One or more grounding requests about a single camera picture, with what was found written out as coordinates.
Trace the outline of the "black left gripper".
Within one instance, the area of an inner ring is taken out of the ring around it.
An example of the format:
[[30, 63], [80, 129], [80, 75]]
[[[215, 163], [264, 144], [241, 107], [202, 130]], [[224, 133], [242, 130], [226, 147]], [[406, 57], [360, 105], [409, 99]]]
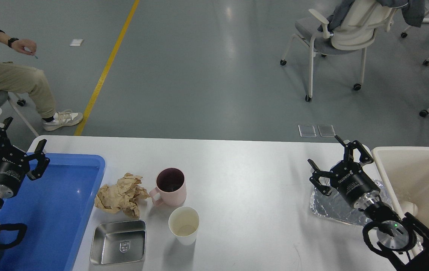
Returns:
[[[7, 129], [13, 121], [8, 117], [0, 123], [0, 149], [12, 146], [8, 139]], [[27, 155], [20, 150], [0, 152], [0, 198], [12, 198], [17, 196], [22, 182], [27, 177], [34, 181], [41, 178], [47, 169], [50, 159], [44, 152], [47, 140], [40, 140], [32, 154]], [[30, 170], [29, 162], [37, 161], [37, 165]]]

